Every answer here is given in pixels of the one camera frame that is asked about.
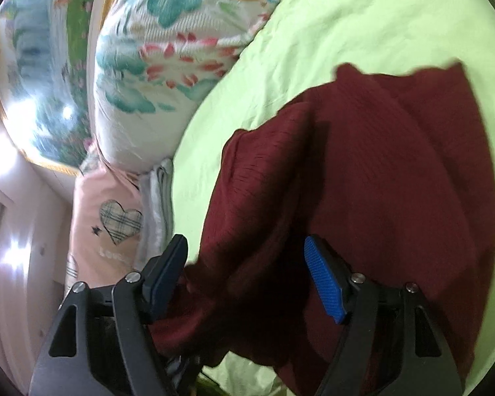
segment bed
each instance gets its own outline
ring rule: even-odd
[[[222,148],[231,134],[257,128],[300,92],[330,81],[342,63],[366,73],[402,75],[463,61],[495,163],[492,3],[495,7],[495,0],[282,0],[198,108],[174,156],[174,232],[187,237],[189,260],[197,257]],[[494,363],[495,275],[466,394]],[[271,370],[232,354],[206,373],[235,396],[287,392]]]

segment dark red cloth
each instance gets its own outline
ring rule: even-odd
[[[343,65],[260,128],[237,131],[198,261],[151,326],[157,349],[197,349],[210,364],[232,350],[313,395],[341,327],[309,277],[311,233],[354,271],[416,282],[465,378],[494,265],[495,180],[460,64],[400,78]]]

